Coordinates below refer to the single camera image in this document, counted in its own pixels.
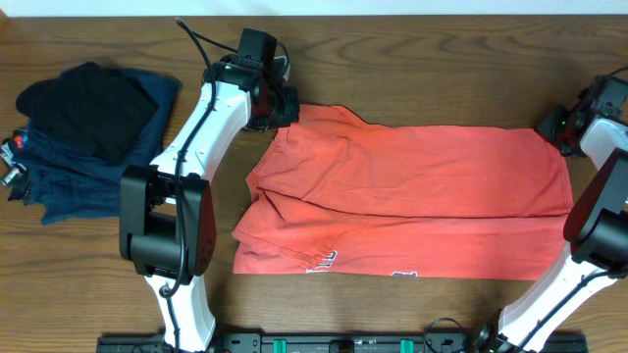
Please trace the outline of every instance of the black garment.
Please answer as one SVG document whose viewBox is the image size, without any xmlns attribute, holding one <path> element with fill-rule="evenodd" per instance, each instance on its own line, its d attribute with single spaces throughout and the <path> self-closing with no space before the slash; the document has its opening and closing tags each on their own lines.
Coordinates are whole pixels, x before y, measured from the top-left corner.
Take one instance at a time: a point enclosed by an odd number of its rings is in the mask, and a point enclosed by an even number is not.
<svg viewBox="0 0 628 353">
<path fill-rule="evenodd" d="M 180 84 L 141 70 L 119 72 L 139 82 L 158 107 L 121 164 L 86 155 L 35 126 L 28 127 L 24 148 L 16 150 L 13 161 L 26 166 L 30 180 L 28 201 L 46 208 L 41 219 L 45 226 L 69 218 L 120 216 L 120 179 L 125 169 L 131 164 L 148 166 L 162 151 L 164 127 Z"/>
<path fill-rule="evenodd" d="M 157 110 L 136 81 L 95 63 L 31 85 L 16 106 L 46 134 L 115 164 Z"/>
</svg>

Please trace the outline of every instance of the green connector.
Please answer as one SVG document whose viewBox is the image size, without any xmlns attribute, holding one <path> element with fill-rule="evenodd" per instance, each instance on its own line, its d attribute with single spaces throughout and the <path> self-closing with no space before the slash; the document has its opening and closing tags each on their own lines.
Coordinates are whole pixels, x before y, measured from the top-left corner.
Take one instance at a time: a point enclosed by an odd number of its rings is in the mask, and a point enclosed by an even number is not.
<svg viewBox="0 0 628 353">
<path fill-rule="evenodd" d="M 273 353 L 287 353 L 287 344 L 285 339 L 276 339 L 273 342 Z"/>
<path fill-rule="evenodd" d="M 414 341 L 409 339 L 402 339 L 401 353 L 414 353 Z"/>
</svg>

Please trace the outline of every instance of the red tag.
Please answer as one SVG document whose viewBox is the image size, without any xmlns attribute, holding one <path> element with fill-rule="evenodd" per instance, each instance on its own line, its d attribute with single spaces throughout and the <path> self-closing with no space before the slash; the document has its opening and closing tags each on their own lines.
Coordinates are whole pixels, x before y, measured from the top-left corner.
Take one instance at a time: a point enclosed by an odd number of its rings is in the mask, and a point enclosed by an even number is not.
<svg viewBox="0 0 628 353">
<path fill-rule="evenodd" d="M 18 145 L 18 148 L 24 147 L 24 140 L 22 139 L 21 136 L 15 136 L 13 138 L 13 141 L 16 143 L 16 145 Z"/>
</svg>

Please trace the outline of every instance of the folded clothing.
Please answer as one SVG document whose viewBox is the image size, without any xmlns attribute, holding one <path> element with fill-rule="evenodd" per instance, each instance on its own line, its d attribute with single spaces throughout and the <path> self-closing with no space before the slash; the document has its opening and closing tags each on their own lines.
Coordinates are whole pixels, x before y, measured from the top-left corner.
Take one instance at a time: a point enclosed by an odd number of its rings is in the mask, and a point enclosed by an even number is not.
<svg viewBox="0 0 628 353">
<path fill-rule="evenodd" d="M 95 63 L 34 83 L 20 94 L 16 107 L 31 126 L 115 164 L 157 110 L 133 77 Z"/>
<path fill-rule="evenodd" d="M 162 151 L 163 131 L 179 92 L 179 83 L 140 70 L 120 69 L 118 72 L 140 84 L 157 105 L 120 164 L 93 157 L 75 145 L 59 141 L 35 124 L 28 127 L 27 143 L 16 153 L 15 160 L 28 168 L 31 201 L 46 208 L 41 220 L 44 225 L 72 217 L 118 217 L 123 172 L 130 164 L 147 166 Z M 126 125 L 119 126 L 119 129 L 125 128 Z"/>
<path fill-rule="evenodd" d="M 573 201 L 531 129 L 368 125 L 301 106 L 247 183 L 234 272 L 538 278 Z"/>
</svg>

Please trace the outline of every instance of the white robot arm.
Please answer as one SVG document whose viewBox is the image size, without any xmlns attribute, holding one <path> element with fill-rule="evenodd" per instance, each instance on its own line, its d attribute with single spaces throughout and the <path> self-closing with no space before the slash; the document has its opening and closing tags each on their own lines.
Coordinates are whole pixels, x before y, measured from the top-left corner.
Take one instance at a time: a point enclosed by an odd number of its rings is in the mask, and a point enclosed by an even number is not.
<svg viewBox="0 0 628 353">
<path fill-rule="evenodd" d="M 288 52 L 275 58 L 277 45 L 269 34 L 246 28 L 237 53 L 215 62 L 203 75 L 198 104 L 170 146 L 150 168 L 129 166 L 123 175 L 121 254 L 154 289 L 166 323 L 165 343 L 176 350 L 204 352 L 216 325 L 203 273 L 216 237 L 210 182 L 227 147 L 244 127 L 265 130 L 298 120 L 296 90 L 283 86 L 289 73 Z M 189 138 L 180 167 L 182 197 L 177 199 L 177 160 Z M 164 202 L 181 203 L 184 217 L 179 209 L 176 218 L 151 211 Z M 180 218 L 187 249 L 183 259 Z M 184 273 L 177 285 L 181 261 Z M 173 287 L 174 295 L 164 298 L 161 291 Z"/>
<path fill-rule="evenodd" d="M 517 347 L 540 352 L 580 305 L 628 274 L 628 219 L 623 213 L 628 197 L 628 126 L 619 120 L 627 96 L 628 82 L 600 76 L 571 111 L 558 107 L 538 127 L 563 155 L 588 156 L 599 172 L 567 219 L 563 233 L 567 242 L 558 258 L 521 298 L 501 311 L 496 334 L 484 351 Z"/>
</svg>

